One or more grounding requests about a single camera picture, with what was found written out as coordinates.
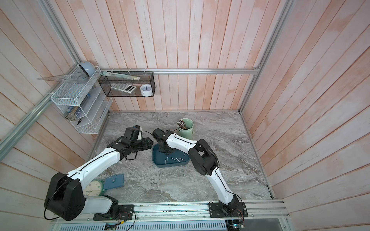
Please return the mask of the teal plastic storage tray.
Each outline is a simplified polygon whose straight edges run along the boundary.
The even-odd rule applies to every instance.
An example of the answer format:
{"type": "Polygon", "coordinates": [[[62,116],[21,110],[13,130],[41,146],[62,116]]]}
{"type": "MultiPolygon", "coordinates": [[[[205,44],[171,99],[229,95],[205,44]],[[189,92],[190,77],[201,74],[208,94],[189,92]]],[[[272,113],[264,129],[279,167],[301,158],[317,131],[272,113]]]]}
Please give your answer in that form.
{"type": "Polygon", "coordinates": [[[190,158],[188,154],[177,149],[170,154],[166,154],[160,151],[159,144],[155,144],[152,147],[152,161],[157,167],[175,167],[186,165],[190,158]]]}

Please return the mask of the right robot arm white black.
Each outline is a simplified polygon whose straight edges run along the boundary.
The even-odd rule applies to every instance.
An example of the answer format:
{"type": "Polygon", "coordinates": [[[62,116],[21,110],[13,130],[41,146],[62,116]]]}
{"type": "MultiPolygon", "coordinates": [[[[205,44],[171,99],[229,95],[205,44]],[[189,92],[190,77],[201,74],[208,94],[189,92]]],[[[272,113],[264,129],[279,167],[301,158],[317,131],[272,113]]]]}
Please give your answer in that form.
{"type": "Polygon", "coordinates": [[[210,181],[219,202],[229,210],[237,207],[239,199],[228,187],[219,169],[218,157],[204,139],[189,140],[173,131],[162,131],[159,128],[152,132],[152,136],[165,150],[176,149],[188,154],[195,170],[210,181]]]}

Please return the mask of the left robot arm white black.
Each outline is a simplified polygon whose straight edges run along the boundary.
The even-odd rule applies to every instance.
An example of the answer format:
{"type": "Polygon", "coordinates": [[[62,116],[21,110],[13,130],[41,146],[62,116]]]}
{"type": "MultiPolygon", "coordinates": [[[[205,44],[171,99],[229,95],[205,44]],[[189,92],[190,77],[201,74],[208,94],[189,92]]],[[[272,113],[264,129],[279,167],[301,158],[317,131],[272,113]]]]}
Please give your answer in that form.
{"type": "Polygon", "coordinates": [[[153,141],[147,137],[138,141],[118,138],[100,154],[84,165],[66,174],[57,173],[50,181],[44,202],[44,210],[57,218],[71,221],[81,214],[98,214],[108,220],[120,218],[118,201],[110,196],[91,196],[84,189],[110,166],[125,159],[131,153],[151,149],[153,141]]]}

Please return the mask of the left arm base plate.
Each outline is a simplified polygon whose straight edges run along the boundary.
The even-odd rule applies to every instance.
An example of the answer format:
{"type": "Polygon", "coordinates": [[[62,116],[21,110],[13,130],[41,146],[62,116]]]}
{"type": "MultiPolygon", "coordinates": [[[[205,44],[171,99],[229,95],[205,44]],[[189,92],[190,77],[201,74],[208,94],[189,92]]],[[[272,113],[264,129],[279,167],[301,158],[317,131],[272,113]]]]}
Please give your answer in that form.
{"type": "Polygon", "coordinates": [[[95,213],[94,221],[118,221],[132,220],[134,214],[134,205],[113,205],[108,213],[95,213]]]}

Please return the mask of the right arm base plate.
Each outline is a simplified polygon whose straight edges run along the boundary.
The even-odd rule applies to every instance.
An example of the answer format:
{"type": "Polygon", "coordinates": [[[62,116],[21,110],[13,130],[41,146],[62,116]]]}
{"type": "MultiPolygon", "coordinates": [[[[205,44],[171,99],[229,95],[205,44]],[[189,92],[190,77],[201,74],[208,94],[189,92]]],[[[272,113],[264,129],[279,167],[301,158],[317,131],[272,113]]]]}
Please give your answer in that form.
{"type": "Polygon", "coordinates": [[[221,202],[209,202],[209,214],[211,218],[246,218],[248,212],[245,203],[238,202],[235,208],[224,205],[221,202]]]}

